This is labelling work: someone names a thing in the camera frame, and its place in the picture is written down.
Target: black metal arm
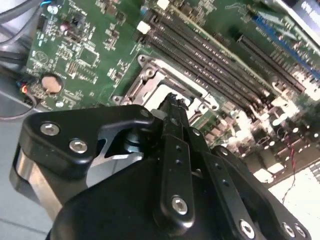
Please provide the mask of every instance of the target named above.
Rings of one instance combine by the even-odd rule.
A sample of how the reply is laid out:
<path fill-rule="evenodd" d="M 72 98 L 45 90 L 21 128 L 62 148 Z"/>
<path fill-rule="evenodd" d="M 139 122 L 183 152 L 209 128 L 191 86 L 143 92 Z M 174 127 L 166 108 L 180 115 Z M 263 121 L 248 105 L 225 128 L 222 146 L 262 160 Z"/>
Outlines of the black metal arm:
<path fill-rule="evenodd" d="M 87 187 L 102 155 L 137 154 L 143 158 Z M 10 179 L 51 216 L 48 240 L 311 239 L 230 151 L 210 151 L 172 94 L 152 114 L 127 105 L 28 117 Z"/>

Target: green circuit board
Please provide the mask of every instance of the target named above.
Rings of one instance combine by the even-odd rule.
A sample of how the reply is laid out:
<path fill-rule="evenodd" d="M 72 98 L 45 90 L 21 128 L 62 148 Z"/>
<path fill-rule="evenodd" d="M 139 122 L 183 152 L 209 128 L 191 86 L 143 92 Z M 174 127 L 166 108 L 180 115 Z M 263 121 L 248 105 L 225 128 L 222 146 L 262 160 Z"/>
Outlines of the green circuit board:
<path fill-rule="evenodd" d="M 113 7 L 106 7 L 106 2 Z M 278 94 L 271 87 L 268 70 L 238 46 L 235 38 L 238 33 L 246 35 L 257 46 L 263 46 L 265 53 L 288 73 L 294 75 L 298 71 L 307 74 L 289 53 L 283 51 L 253 21 L 248 9 L 248 5 L 255 6 L 252 0 L 180 2 L 193 9 L 194 14 L 182 16 L 184 9 L 174 6 L 171 10 L 177 10 L 185 23 L 203 37 L 210 40 L 207 34 L 211 35 L 211 42 L 222 53 L 241 59 L 247 66 L 245 70 L 268 91 Z M 132 40 L 138 23 L 144 18 L 141 13 L 143 4 L 143 0 L 66 0 L 57 14 L 44 11 L 47 26 L 45 30 L 36 32 L 26 71 L 38 78 L 44 73 L 55 74 L 63 80 L 64 87 L 57 94 L 47 94 L 40 84 L 34 84 L 31 90 L 37 98 L 42 99 L 42 107 L 56 111 L 111 106 L 114 105 L 113 96 L 126 94 L 141 71 L 138 56 L 145 54 L 161 58 L 151 47 Z M 61 34 L 59 30 L 64 22 L 72 22 L 75 16 L 81 16 L 78 32 L 81 40 L 77 36 Z M 305 51 L 309 53 L 312 64 L 320 66 L 319 56 L 311 49 Z M 223 96 L 216 96 L 221 106 L 227 104 Z M 302 100 L 304 96 L 293 93 L 290 97 L 295 102 L 305 103 Z M 64 103 L 62 107 L 56 106 L 58 101 Z M 207 112 L 194 126 L 204 132 L 210 131 L 215 119 L 212 112 Z"/>

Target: gray surface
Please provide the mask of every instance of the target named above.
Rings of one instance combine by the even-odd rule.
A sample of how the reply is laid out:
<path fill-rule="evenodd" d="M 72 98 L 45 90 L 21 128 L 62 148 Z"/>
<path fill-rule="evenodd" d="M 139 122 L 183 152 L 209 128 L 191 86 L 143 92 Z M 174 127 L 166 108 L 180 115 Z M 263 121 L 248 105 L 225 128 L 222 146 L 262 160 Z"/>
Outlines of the gray surface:
<path fill-rule="evenodd" d="M 26 111 L 16 97 L 3 93 L 11 85 L 0 78 L 0 116 L 12 116 Z M 52 222 L 46 211 L 33 201 L 17 193 L 9 181 L 22 119 L 11 122 L 0 121 L 0 240 L 44 240 Z M 115 165 L 110 161 L 90 169 L 87 177 L 89 186 L 129 166 L 131 162 L 120 160 Z"/>
<path fill-rule="evenodd" d="M 0 103 L 6 103 L 11 114 L 25 111 L 14 101 L 5 101 L 0 95 Z M 22 121 L 0 122 L 0 240 L 43 240 L 50 228 L 51 220 L 45 210 L 17 193 L 9 181 L 9 172 L 17 147 Z"/>

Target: ram slot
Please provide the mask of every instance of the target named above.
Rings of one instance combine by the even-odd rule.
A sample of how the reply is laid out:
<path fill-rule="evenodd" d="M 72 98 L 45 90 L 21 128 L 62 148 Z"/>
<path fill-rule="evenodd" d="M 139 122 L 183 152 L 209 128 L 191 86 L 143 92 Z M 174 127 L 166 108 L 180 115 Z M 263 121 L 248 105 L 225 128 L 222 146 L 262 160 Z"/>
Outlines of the ram slot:
<path fill-rule="evenodd" d="M 264 93 L 266 92 L 266 87 L 264 85 L 262 85 L 252 76 L 246 73 L 246 71 L 241 69 L 235 62 L 233 62 L 227 56 L 221 54 L 216 47 L 214 47 L 206 39 L 204 39 L 199 34 L 190 29 L 178 16 L 158 16 L 158 19 L 156 21 L 158 21 L 159 23 L 163 23 L 172 31 L 180 35 L 195 48 L 199 49 L 207 57 L 209 57 L 214 62 L 226 69 L 234 77 L 245 80 L 242 81 L 242 83 L 245 84 L 247 88 L 250 88 L 251 91 L 255 92 L 256 95 L 261 96 L 264 95 Z"/>
<path fill-rule="evenodd" d="M 190 57 L 185 55 L 176 47 L 172 46 L 165 39 L 161 39 L 161 36 L 151 35 L 147 39 L 147 44 L 160 50 L 166 56 L 179 63 L 189 72 L 191 72 L 200 82 L 205 82 L 215 92 L 220 93 L 226 99 L 230 100 L 235 106 L 240 107 L 243 110 L 250 109 L 251 103 L 246 99 L 243 99 L 236 92 L 232 91 L 227 85 L 225 85 L 220 79 L 216 78 L 203 67 L 199 66 Z"/>
<path fill-rule="evenodd" d="M 208 70 L 211 74 L 215 75 L 222 80 L 229 88 L 237 92 L 242 98 L 251 102 L 254 108 L 257 110 L 263 109 L 264 106 L 260 98 L 251 91 L 248 87 L 242 84 L 238 79 L 229 74 L 225 69 L 214 63 L 210 58 L 204 55 L 201 51 L 198 51 L 195 47 L 187 43 L 179 35 L 163 26 L 161 23 L 156 26 L 157 34 L 161 32 L 161 36 L 170 42 L 172 45 L 180 49 L 183 53 L 188 55 L 191 59 L 196 61 L 204 69 Z"/>
<path fill-rule="evenodd" d="M 298 82 L 293 76 L 287 73 L 280 65 L 278 65 L 267 54 L 265 54 L 247 37 L 241 35 L 237 42 L 244 50 L 253 55 L 258 61 L 269 66 L 269 68 L 272 69 L 272 72 L 275 72 L 279 76 L 281 76 L 280 80 L 283 80 L 284 83 L 286 83 L 288 87 L 290 87 L 296 93 L 301 94 L 306 90 L 306 88 L 300 82 Z"/>

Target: motherboard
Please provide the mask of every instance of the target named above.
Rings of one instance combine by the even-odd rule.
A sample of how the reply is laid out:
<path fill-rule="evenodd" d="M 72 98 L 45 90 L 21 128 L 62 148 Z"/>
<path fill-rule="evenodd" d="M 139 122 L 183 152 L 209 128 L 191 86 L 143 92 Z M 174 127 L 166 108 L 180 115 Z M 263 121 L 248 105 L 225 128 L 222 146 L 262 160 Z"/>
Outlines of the motherboard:
<path fill-rule="evenodd" d="M 257 0 L 52 1 L 26 72 L 47 111 L 151 111 L 174 93 L 210 147 L 242 158 L 284 140 L 308 146 L 319 114 L 319 45 Z M 273 150 L 284 162 L 285 145 Z"/>

